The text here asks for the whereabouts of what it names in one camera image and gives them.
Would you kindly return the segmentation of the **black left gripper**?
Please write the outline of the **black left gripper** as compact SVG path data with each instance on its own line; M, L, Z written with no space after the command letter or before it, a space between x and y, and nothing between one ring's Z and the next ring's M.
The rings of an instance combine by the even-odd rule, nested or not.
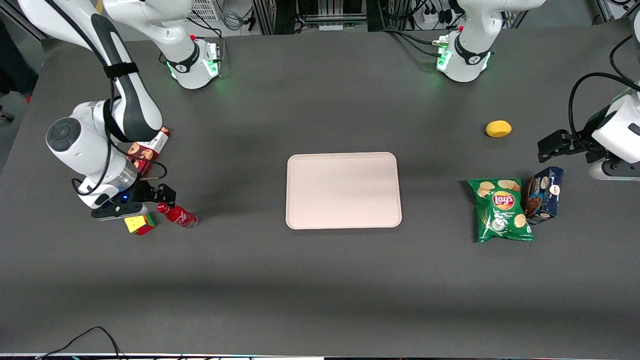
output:
M585 153L585 161L592 164L600 160L600 144L590 133L556 130L537 142L537 159L540 164L560 156Z

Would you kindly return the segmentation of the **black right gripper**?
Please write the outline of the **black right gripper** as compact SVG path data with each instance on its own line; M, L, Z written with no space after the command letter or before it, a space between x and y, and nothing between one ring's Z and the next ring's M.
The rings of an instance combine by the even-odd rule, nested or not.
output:
M137 181L128 189L119 193L119 205L133 207L144 203L160 203L161 209L173 209L177 193L165 183L156 188L148 181Z

